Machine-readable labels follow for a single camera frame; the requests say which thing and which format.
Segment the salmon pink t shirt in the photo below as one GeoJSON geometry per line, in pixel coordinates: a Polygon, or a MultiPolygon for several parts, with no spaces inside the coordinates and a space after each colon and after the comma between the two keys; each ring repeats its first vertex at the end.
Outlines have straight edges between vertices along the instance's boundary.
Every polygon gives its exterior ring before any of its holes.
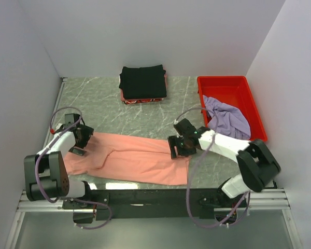
{"type": "Polygon", "coordinates": [[[85,151],[83,156],[64,157],[69,175],[171,186],[188,181],[190,159],[172,159],[166,140],[96,132],[85,151]]]}

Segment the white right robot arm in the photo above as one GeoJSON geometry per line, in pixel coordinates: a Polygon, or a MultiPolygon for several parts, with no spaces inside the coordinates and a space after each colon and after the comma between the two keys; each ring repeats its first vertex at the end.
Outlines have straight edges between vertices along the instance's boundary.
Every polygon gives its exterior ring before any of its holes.
{"type": "Polygon", "coordinates": [[[239,140],[207,127],[197,129],[187,119],[174,121],[174,129],[177,134],[167,138],[172,159],[194,155],[199,149],[238,164],[240,174],[219,187],[220,193],[230,199],[250,190],[261,192],[281,172],[279,163],[260,139],[239,140]]]}

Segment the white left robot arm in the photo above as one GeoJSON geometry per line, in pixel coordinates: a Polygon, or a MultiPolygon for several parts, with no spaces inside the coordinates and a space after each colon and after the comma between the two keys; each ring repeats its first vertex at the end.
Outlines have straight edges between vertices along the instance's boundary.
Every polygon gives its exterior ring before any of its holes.
{"type": "Polygon", "coordinates": [[[82,157],[94,129],[85,125],[80,114],[66,114],[64,123],[52,131],[53,139],[38,153],[24,158],[26,196],[30,201],[81,198],[86,184],[70,181],[64,157],[71,153],[82,157]]]}

